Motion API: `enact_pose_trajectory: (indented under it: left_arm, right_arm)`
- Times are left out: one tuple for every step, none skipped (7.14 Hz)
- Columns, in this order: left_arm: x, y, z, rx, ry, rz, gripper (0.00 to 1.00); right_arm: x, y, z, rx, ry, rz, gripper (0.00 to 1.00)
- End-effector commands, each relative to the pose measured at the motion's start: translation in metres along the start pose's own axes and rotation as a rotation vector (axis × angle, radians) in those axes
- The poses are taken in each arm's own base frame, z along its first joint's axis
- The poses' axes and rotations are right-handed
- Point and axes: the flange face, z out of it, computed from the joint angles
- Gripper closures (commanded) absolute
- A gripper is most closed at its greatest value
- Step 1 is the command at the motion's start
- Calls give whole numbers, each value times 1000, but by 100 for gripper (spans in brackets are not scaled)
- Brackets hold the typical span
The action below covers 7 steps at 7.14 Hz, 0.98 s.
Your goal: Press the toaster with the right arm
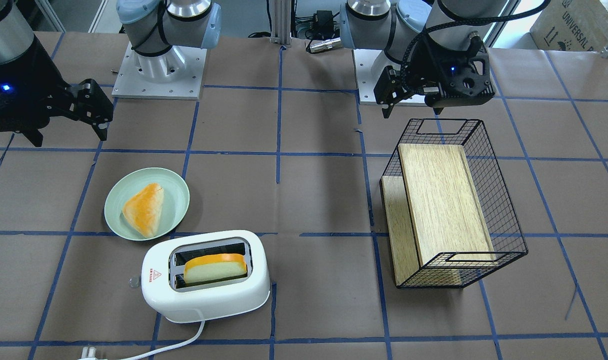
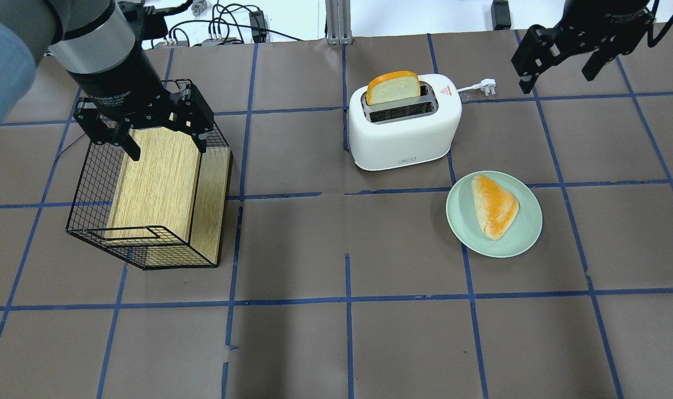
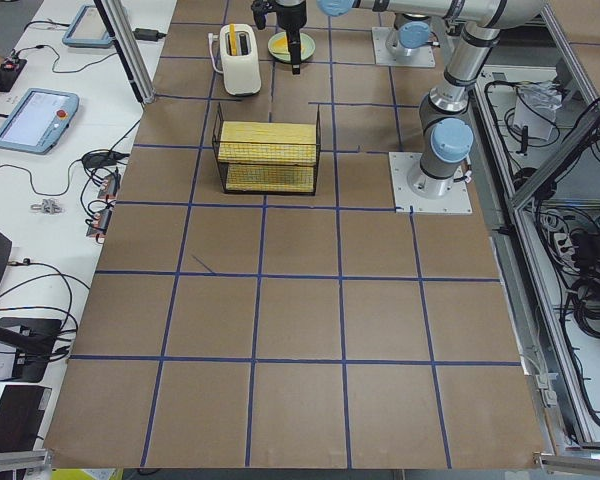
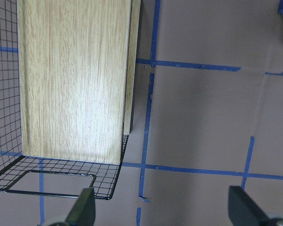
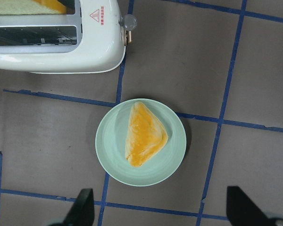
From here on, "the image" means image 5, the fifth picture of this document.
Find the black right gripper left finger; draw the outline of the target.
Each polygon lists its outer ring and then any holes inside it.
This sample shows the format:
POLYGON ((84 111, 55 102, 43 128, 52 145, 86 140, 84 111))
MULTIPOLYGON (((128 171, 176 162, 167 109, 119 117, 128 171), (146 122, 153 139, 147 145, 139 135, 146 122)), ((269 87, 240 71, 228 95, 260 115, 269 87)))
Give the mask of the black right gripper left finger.
POLYGON ((95 219, 93 189, 82 189, 70 211, 64 218, 63 226, 92 226, 95 219))

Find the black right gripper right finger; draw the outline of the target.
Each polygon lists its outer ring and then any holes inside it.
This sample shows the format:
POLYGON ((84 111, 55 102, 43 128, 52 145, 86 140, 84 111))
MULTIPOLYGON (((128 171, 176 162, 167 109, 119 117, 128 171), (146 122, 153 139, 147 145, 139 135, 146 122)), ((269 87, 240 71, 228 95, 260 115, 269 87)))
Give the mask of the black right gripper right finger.
POLYGON ((283 226, 283 218, 268 218, 239 186, 228 186, 226 217, 233 226, 283 226))

